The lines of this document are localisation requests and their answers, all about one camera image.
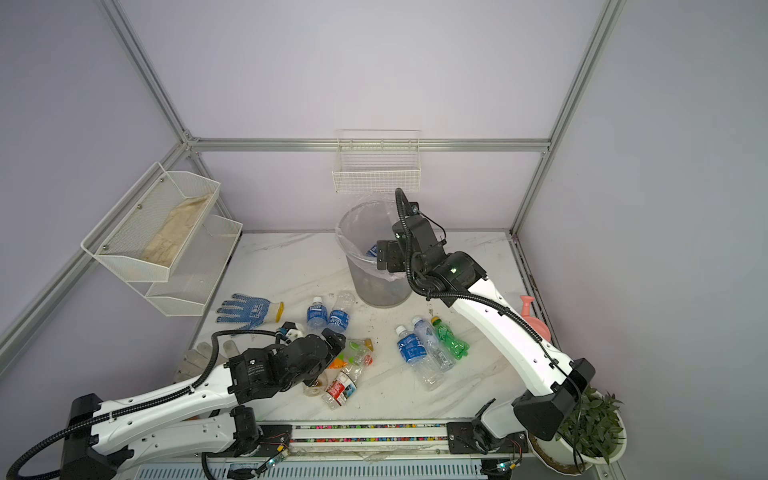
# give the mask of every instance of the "trash can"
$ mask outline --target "trash can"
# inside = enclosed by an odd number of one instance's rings
[[[395,239],[392,224],[396,221],[395,202],[376,200],[351,209],[336,227],[336,240],[346,254],[355,291],[370,306],[396,306],[405,302],[411,294],[405,273],[378,270],[376,257],[366,255],[376,241]]]

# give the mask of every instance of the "potted plant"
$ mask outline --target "potted plant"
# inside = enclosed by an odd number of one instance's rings
[[[563,420],[551,441],[528,435],[531,450],[550,469],[565,475],[580,475],[592,465],[616,462],[627,449],[624,422],[618,414],[620,403],[616,395],[603,395],[587,386],[580,405]]]

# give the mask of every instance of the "white marble table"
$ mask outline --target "white marble table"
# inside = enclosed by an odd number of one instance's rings
[[[506,233],[449,232],[446,249],[469,253],[519,311],[525,288]],[[333,233],[246,233],[195,343],[210,342],[212,332],[239,325],[216,323],[216,308],[233,293],[282,301],[285,311],[280,323],[295,321],[305,326],[306,308],[312,298],[322,296],[330,310],[340,290],[354,291],[354,287]],[[410,327],[415,315],[440,316],[459,338],[471,344],[469,356],[447,372],[443,384],[433,392],[426,392],[417,383],[396,347],[395,327]],[[332,411],[320,397],[307,397],[302,386],[296,386],[271,399],[250,402],[258,420],[467,419],[488,400],[513,399],[525,390],[516,371],[480,331],[439,300],[427,302],[412,294],[402,305],[390,309],[376,309],[358,300],[350,319],[348,336],[370,337],[375,360],[347,405]],[[276,325],[260,328],[276,329]],[[234,341],[241,352],[270,342],[251,335],[238,336]]]

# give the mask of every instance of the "beige cloth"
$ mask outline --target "beige cloth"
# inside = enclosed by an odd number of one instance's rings
[[[187,198],[171,210],[163,227],[144,249],[141,259],[156,265],[170,266],[212,195]]]

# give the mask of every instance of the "white wall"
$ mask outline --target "white wall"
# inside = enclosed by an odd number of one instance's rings
[[[0,2],[0,329],[174,137],[92,0]],[[195,319],[167,319],[103,267],[0,383],[0,471],[71,401],[166,385]],[[22,474],[58,467],[61,443]]]
[[[424,153],[422,188],[411,198],[445,228],[508,229],[539,155]],[[334,191],[335,158],[333,152],[203,154],[211,174],[225,186],[227,206],[245,230],[332,230],[346,211],[373,198]]]
[[[198,137],[542,138],[603,0],[123,4]]]
[[[765,478],[768,4],[627,2],[521,240],[627,478]]]

